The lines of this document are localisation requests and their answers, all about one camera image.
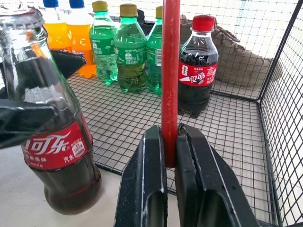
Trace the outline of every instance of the red bottle cap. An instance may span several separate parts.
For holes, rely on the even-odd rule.
[[[197,32],[212,32],[214,30],[215,18],[209,15],[195,16],[192,30]]]

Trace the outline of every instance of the plastic bottle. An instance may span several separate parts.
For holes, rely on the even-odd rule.
[[[147,88],[161,95],[162,6],[156,8],[156,23],[147,38]]]
[[[56,112],[21,144],[24,161],[43,182],[46,201],[55,211],[84,212],[101,195],[101,174],[93,160],[93,138],[80,104],[48,49],[42,17],[36,9],[29,9],[0,17],[0,23],[1,56],[7,59],[3,67],[11,72],[5,74],[8,97],[51,105]]]
[[[95,12],[94,22],[90,28],[90,41],[97,66],[97,77],[106,85],[117,81],[118,68],[114,50],[114,36],[117,28],[108,15],[106,1],[92,3]]]
[[[195,16],[192,35],[180,51],[178,73],[178,109],[198,117],[206,109],[218,63],[218,51],[212,41],[215,18]]]
[[[83,0],[70,0],[70,6],[71,14],[68,16],[67,25],[71,32],[71,52],[86,59],[86,65],[79,69],[78,73],[91,78],[96,75],[96,65],[89,40],[93,17],[85,11]]]
[[[121,24],[114,37],[118,83],[123,92],[145,86],[146,37],[137,22],[135,4],[120,5]]]
[[[47,30],[47,43],[51,50],[71,53],[71,36],[69,34],[66,16],[58,8],[58,0],[43,0],[45,12],[42,11]]]

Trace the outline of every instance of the plastic coca-cola bottle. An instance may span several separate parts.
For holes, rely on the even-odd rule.
[[[207,107],[218,63],[218,51],[212,41],[215,18],[195,16],[192,35],[180,51],[178,73],[178,109],[198,117]]]
[[[77,214],[99,199],[101,174],[80,105],[47,46],[36,9],[0,16],[0,45],[9,99],[53,105],[50,119],[21,145],[25,163],[45,185],[48,204]]]

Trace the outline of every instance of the blue bottle cap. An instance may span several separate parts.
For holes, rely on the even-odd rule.
[[[84,8],[83,0],[70,0],[71,8]]]
[[[58,0],[43,0],[43,4],[47,8],[55,8],[58,7]]]

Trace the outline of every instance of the bottle cap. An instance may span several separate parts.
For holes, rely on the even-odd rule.
[[[120,5],[121,17],[137,17],[138,11],[135,4],[122,4]]]
[[[197,32],[212,32],[214,30],[215,18],[209,15],[195,16],[192,30]]]
[[[55,8],[58,7],[58,0],[43,0],[43,4],[47,8]]]
[[[108,11],[106,1],[95,1],[92,4],[94,12],[104,12]]]
[[[44,20],[39,10],[31,8],[27,10],[10,11],[0,14],[0,28],[4,29],[34,29],[42,26]]]
[[[71,8],[84,8],[84,1],[83,0],[70,0]]]
[[[162,19],[163,6],[158,6],[156,8],[156,18]]]

